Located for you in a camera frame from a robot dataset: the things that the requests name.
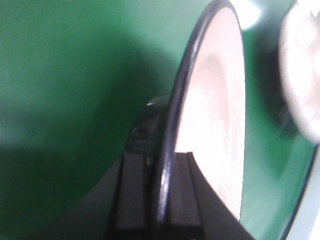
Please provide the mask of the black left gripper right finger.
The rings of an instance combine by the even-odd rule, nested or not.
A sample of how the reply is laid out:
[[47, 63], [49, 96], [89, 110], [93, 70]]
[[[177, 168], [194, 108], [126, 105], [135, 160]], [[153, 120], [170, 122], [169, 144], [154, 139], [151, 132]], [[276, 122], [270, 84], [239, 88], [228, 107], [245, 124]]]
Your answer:
[[251, 240], [211, 188], [191, 152], [175, 155], [169, 190], [171, 240]]

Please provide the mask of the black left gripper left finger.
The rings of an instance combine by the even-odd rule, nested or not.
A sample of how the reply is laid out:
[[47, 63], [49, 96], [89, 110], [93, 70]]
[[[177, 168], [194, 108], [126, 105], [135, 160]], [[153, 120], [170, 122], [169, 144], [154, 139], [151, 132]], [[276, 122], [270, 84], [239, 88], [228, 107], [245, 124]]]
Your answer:
[[142, 240], [148, 230], [153, 166], [168, 96], [149, 100], [136, 118], [120, 157], [105, 239]]

